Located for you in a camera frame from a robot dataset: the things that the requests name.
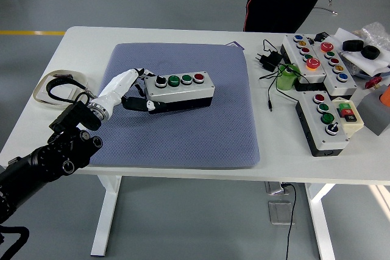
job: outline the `green roll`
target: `green roll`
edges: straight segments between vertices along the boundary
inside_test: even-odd
[[[289,91],[293,88],[294,82],[299,76],[298,72],[300,72],[299,68],[295,65],[280,65],[276,87],[281,91]]]

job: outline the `blue mat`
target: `blue mat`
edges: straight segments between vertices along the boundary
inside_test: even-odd
[[[115,47],[101,85],[131,68],[154,74],[207,71],[215,92],[211,105],[149,114],[118,105],[94,132],[103,148],[99,166],[245,168],[260,160],[246,61],[238,47],[209,44],[132,43]],[[135,87],[127,96],[138,97]]]

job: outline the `plastic bag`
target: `plastic bag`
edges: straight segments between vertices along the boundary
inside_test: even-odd
[[[390,35],[381,23],[375,22],[364,26],[360,34],[366,44],[390,51]]]

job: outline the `black knob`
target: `black knob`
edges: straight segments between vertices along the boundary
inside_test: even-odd
[[[163,76],[157,76],[155,86],[157,86],[158,88],[166,87],[166,78]]]

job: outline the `black ring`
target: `black ring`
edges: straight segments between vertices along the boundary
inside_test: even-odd
[[[363,48],[361,51],[361,55],[363,55],[364,58],[367,58],[369,60],[374,60],[376,59],[380,54],[380,51],[378,48],[368,45]]]
[[[347,40],[342,44],[343,51],[349,52],[358,52],[363,50],[363,41],[362,40]]]

